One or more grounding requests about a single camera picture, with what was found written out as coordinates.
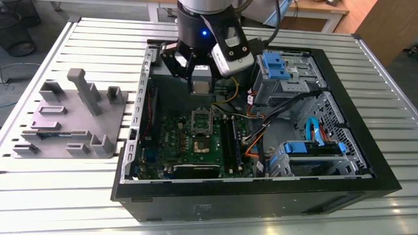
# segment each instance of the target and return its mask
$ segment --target yellow wire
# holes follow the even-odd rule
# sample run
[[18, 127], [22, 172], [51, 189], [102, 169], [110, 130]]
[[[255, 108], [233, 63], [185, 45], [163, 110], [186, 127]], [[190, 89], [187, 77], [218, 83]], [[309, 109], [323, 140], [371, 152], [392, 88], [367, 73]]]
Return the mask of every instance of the yellow wire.
[[229, 98], [227, 100], [222, 101], [222, 102], [215, 102], [214, 104], [225, 104], [225, 103], [229, 103], [233, 99], [235, 99], [237, 95], [238, 95], [238, 90], [239, 90], [239, 84], [238, 84], [238, 81], [234, 77], [231, 77], [234, 83], [235, 83], [235, 94], [231, 98]]
[[253, 154], [250, 153], [250, 151], [251, 151], [254, 145], [257, 144], [257, 142], [261, 140], [261, 138], [262, 138], [263, 134], [266, 133], [266, 131], [267, 131], [267, 129], [262, 132], [262, 134], [259, 135], [259, 137], [255, 139], [255, 141], [254, 141], [253, 144], [250, 145], [250, 147], [249, 147], [249, 149], [247, 149], [247, 151], [246, 151], [246, 156], [253, 155]]

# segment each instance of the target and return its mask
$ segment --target blue plastic latch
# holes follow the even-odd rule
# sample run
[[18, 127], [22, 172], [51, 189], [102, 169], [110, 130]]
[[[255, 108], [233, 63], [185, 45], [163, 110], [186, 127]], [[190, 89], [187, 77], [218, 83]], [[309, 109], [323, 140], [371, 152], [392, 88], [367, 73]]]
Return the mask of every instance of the blue plastic latch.
[[303, 142], [290, 142], [293, 153], [307, 153], [307, 149]]
[[345, 154], [345, 153], [347, 152], [347, 148], [346, 148], [345, 143], [343, 143], [343, 142], [339, 142], [339, 143], [338, 143], [338, 147], [339, 147], [339, 149], [341, 149], [341, 152]]
[[286, 61], [282, 60], [281, 54], [274, 52], [263, 53], [265, 66], [269, 71], [270, 79], [290, 79], [290, 74], [286, 71]]
[[293, 152], [290, 144], [287, 144], [287, 143], [285, 144], [285, 151], [286, 151], [286, 153], [291, 153]]
[[269, 166], [271, 166], [271, 164], [277, 161], [277, 158], [278, 158], [278, 156], [275, 155], [275, 156], [273, 157], [273, 159], [270, 160]]

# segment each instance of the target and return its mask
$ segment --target gray carpet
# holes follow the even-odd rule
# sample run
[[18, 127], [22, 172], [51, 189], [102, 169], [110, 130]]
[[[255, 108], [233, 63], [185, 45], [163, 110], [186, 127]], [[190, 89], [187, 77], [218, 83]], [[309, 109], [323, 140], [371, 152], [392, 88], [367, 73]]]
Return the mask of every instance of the gray carpet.
[[[144, 7], [63, 3], [62, 11], [55, 12], [50, 2], [38, 1], [36, 9], [43, 20], [39, 26], [30, 29], [38, 46], [36, 53], [22, 58], [15, 58], [0, 48], [0, 67], [20, 62], [40, 64], [67, 23], [70, 15], [104, 19], [150, 20], [148, 11]], [[174, 18], [167, 17], [164, 9], [160, 9], [159, 13], [162, 22], [175, 21]], [[261, 23], [253, 22], [251, 20], [246, 20], [243, 24], [245, 26], [254, 27], [263, 26]], [[0, 106], [19, 100], [35, 72], [36, 66], [16, 66], [4, 69], [3, 77], [6, 79], [11, 78], [12, 83], [8, 87], [0, 85]], [[402, 53], [389, 66], [389, 72], [406, 95], [410, 97], [414, 105], [418, 106], [418, 94], [416, 92], [418, 85], [418, 59], [410, 58]], [[14, 106], [0, 108], [0, 126], [3, 126], [12, 109]]]

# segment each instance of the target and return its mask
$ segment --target aluminum workbench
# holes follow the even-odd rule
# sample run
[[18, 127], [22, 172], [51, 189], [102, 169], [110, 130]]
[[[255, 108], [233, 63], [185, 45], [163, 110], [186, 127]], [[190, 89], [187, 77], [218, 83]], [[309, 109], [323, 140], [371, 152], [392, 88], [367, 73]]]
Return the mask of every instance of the aluminum workbench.
[[[270, 29], [245, 28], [265, 39]], [[82, 18], [68, 23], [0, 130], [0, 234], [416, 234], [418, 231], [418, 112], [362, 40], [351, 35], [281, 31], [274, 46], [326, 51], [404, 189], [329, 215], [139, 224], [110, 200], [118, 157], [108, 160], [15, 159], [11, 147], [42, 99], [46, 80], [67, 81], [83, 68], [99, 90], [130, 91], [119, 139], [126, 139], [147, 39], [174, 40], [171, 23]]]

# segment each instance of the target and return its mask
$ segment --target ram slot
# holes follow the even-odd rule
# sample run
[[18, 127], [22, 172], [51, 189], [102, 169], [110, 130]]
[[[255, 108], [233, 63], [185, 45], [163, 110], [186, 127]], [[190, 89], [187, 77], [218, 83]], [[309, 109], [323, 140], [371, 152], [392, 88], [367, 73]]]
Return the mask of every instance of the ram slot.
[[225, 172], [233, 174], [239, 170], [238, 158], [239, 145], [237, 127], [233, 119], [223, 119], [221, 122], [221, 140], [223, 150]]
[[238, 129], [237, 129], [237, 124], [235, 124], [235, 119], [231, 119], [233, 123], [233, 131], [234, 131], [234, 152], [233, 155], [235, 156], [235, 161], [237, 161], [237, 166], [238, 170], [242, 170], [242, 159], [241, 159], [241, 150], [239, 150], [239, 140], [238, 140]]

